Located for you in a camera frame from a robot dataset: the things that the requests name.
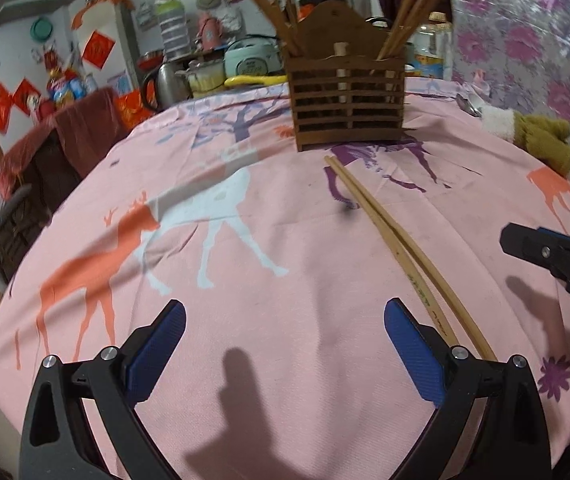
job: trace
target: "pink thermos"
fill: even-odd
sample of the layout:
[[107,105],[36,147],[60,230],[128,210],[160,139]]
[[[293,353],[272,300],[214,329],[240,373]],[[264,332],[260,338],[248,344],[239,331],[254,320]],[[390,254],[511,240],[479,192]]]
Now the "pink thermos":
[[203,50],[212,50],[223,44],[220,21],[208,12],[202,12],[198,19],[198,30]]

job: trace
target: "stainless steel kettle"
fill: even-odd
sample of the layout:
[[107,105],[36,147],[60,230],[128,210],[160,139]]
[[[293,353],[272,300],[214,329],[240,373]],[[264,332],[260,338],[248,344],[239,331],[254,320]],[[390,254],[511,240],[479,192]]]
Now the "stainless steel kettle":
[[[150,81],[154,82],[157,107],[154,107],[147,99],[146,89]],[[140,97],[145,108],[149,108],[153,112],[162,112],[176,103],[190,99],[192,94],[190,84],[187,81],[187,72],[180,70],[177,63],[163,63],[145,75]]]

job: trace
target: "silver wallpaper with purple flowers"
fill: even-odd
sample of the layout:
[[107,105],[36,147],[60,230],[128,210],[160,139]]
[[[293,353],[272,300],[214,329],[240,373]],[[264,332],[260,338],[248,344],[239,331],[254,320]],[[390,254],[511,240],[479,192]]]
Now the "silver wallpaper with purple flowers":
[[483,69],[491,104],[570,122],[570,0],[452,0],[453,79]]

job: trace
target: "rice cooker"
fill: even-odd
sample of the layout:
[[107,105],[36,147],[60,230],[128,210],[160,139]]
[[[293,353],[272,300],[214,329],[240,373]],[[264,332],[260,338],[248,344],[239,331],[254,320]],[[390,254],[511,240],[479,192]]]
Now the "rice cooker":
[[267,75],[283,70],[276,40],[245,38],[231,44],[225,52],[225,74]]

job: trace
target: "screw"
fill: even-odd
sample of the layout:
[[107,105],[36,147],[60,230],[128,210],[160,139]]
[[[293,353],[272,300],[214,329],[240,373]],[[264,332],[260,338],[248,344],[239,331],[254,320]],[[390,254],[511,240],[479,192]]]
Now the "screw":
[[118,349],[115,346],[108,346],[107,348],[103,348],[100,352],[100,358],[103,361],[111,361],[114,357],[118,354]]
[[55,355],[48,355],[43,359],[43,366],[45,368],[51,368],[53,365],[56,364],[56,356]]
[[527,359],[525,359],[522,355],[514,355],[511,360],[517,368],[524,368],[527,366]]
[[464,361],[469,357],[469,351],[464,346],[454,346],[451,349],[451,354],[454,356],[454,359],[459,359]]

